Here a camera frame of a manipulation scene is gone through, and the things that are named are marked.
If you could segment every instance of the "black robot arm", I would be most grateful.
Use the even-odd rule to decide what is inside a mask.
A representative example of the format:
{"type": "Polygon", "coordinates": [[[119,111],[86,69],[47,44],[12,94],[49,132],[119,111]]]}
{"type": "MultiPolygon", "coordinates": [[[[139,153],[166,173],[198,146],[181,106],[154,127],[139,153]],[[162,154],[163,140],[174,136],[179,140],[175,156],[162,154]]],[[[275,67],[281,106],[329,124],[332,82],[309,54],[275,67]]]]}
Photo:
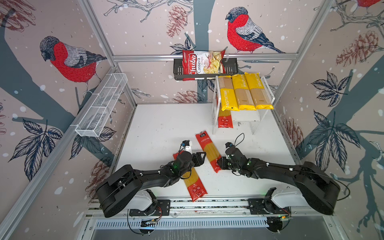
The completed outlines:
{"type": "Polygon", "coordinates": [[[232,143],[226,146],[227,158],[218,161],[222,169],[236,171],[246,177],[273,179],[296,186],[313,209],[322,214],[333,214],[340,186],[315,164],[282,165],[258,158],[247,159],[232,143]]]}
{"type": "Polygon", "coordinates": [[[150,187],[168,187],[179,181],[180,177],[190,172],[193,167],[204,163],[206,153],[180,153],[175,161],[169,162],[158,170],[140,171],[131,165],[125,165],[100,183],[96,194],[105,217],[119,213],[135,196],[150,187]]]}

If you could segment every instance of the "chips bag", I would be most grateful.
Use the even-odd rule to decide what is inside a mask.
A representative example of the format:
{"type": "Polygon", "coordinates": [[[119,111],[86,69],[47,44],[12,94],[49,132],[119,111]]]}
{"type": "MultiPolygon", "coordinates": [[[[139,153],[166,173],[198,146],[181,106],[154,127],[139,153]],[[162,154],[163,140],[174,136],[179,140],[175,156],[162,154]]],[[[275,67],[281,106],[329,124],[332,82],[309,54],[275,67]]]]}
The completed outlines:
{"type": "MultiPolygon", "coordinates": [[[[183,50],[183,73],[184,74],[214,74],[225,73],[221,60],[225,50],[221,52],[212,51],[186,51],[183,50]]],[[[200,80],[204,78],[184,78],[183,81],[200,80]]]]}

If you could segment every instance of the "bird's head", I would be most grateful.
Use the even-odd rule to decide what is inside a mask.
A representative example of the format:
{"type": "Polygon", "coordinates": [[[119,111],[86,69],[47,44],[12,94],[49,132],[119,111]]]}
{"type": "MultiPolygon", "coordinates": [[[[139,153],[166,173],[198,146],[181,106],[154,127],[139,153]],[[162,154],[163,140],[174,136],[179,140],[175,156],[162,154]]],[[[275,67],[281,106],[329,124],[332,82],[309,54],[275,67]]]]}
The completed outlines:
{"type": "Polygon", "coordinates": [[[40,43],[40,51],[41,51],[41,56],[43,57],[44,61],[46,60],[51,60],[55,61],[55,52],[53,48],[55,47],[56,44],[58,44],[60,41],[53,37],[53,36],[48,36],[42,40],[40,43]]]}
{"type": "Polygon", "coordinates": [[[244,7],[235,7],[229,11],[225,19],[233,23],[238,16],[243,14],[248,15],[248,11],[244,7]]]}

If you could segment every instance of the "wall-mounted basket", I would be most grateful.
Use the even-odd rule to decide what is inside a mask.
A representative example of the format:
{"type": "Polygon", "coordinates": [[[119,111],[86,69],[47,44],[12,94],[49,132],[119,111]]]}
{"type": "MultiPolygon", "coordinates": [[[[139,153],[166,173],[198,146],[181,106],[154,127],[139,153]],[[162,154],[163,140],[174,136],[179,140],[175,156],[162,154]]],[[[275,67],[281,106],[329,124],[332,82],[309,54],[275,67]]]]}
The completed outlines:
{"type": "Polygon", "coordinates": [[[225,73],[213,73],[213,74],[183,74],[183,59],[175,58],[173,60],[173,74],[175,80],[182,81],[183,78],[215,78],[222,75],[235,75],[238,74],[239,69],[237,65],[237,58],[223,58],[222,63],[225,73]]]}
{"type": "Polygon", "coordinates": [[[108,81],[98,93],[92,106],[76,127],[75,131],[81,137],[99,137],[107,120],[127,84],[124,73],[112,73],[108,81]]]}

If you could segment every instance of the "bird illustration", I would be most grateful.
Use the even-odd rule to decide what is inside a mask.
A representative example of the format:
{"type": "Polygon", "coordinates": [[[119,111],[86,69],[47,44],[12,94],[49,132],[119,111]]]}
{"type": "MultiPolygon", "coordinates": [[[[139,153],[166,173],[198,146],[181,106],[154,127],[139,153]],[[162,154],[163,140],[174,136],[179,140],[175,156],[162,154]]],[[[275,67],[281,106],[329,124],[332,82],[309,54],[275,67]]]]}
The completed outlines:
{"type": "Polygon", "coordinates": [[[284,53],[277,49],[265,36],[263,30],[252,22],[248,11],[244,7],[231,9],[225,18],[228,20],[228,41],[239,51],[250,51],[255,49],[269,48],[278,53],[284,53]]]}
{"type": "Polygon", "coordinates": [[[53,36],[42,40],[40,51],[44,61],[49,59],[66,79],[76,83],[86,83],[87,90],[83,92],[83,97],[86,93],[92,93],[88,90],[88,81],[93,75],[97,76],[98,64],[107,59],[99,54],[88,52],[84,48],[72,47],[60,42],[53,36]]]}
{"type": "MultiPolygon", "coordinates": [[[[347,3],[347,2],[349,2],[349,1],[352,1],[352,0],[345,0],[345,1],[341,2],[341,3],[339,3],[339,5],[342,5],[342,4],[347,3]]],[[[353,0],[353,1],[355,1],[355,2],[357,3],[357,7],[356,7],[355,10],[353,10],[353,12],[351,13],[351,15],[354,15],[354,13],[355,13],[355,11],[357,10],[358,7],[364,7],[364,8],[366,8],[366,10],[367,10],[367,13],[364,14],[364,17],[365,17],[365,16],[368,15],[368,14],[372,14],[372,13],[368,12],[368,8],[369,8],[370,6],[372,6],[372,5],[376,4],[376,3],[378,3],[378,2],[381,1],[381,0],[353,0]]]]}

